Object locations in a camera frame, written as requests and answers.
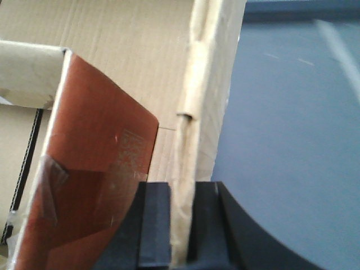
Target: brown cardboard panel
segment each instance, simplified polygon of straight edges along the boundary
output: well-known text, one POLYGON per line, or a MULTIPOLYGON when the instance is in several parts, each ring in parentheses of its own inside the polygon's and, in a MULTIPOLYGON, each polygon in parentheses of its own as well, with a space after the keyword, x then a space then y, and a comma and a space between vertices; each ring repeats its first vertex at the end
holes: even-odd
POLYGON ((170 182, 173 168, 172 146, 175 131, 159 128, 148 172, 148 182, 170 182))
POLYGON ((3 0, 0 37, 71 48, 176 127, 192 0, 3 0))
POLYGON ((32 130, 36 109, 0 104, 0 235, 32 130))
POLYGON ((157 130, 153 115, 72 55, 14 269, 89 269, 146 179, 157 130), (91 252, 79 252, 81 242, 91 252))

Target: blue-gray surface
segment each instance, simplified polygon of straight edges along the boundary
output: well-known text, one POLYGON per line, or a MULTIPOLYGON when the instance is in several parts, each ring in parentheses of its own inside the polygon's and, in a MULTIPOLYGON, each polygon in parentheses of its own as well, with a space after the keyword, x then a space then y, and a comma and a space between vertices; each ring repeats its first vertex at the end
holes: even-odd
MULTIPOLYGON (((336 22, 360 61, 360 23, 336 22)), ((360 104, 312 22, 245 24, 213 180, 326 269, 360 269, 360 104)))

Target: cardboard box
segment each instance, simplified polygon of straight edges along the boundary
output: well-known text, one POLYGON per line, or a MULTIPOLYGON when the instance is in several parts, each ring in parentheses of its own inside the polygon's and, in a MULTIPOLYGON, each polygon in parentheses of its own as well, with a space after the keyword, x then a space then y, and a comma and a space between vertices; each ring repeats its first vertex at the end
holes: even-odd
POLYGON ((70 47, 159 120, 148 181, 172 186, 174 264, 211 177, 245 0, 3 0, 0 37, 70 47))

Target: black plastic part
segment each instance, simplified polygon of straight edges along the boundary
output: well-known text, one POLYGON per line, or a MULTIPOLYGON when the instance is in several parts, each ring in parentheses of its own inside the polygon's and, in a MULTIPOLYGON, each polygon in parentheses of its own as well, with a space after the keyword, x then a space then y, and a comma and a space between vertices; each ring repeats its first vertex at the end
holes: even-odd
POLYGON ((93 270, 135 270, 138 264, 146 183, 140 182, 133 203, 93 270))
POLYGON ((298 256, 260 227, 239 206, 222 182, 218 182, 230 258, 239 269, 321 270, 298 256))
POLYGON ((196 183, 188 261, 186 269, 231 269, 214 182, 196 183))
POLYGON ((168 269, 170 260, 170 189, 147 183, 138 267, 168 269))

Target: copper-colored sheet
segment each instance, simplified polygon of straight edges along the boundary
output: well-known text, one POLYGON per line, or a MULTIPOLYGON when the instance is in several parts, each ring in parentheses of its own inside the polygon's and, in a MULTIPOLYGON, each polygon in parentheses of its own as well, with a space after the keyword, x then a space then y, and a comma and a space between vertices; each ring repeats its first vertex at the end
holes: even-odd
POLYGON ((90 269, 146 179, 158 121, 73 55, 16 270, 90 269))

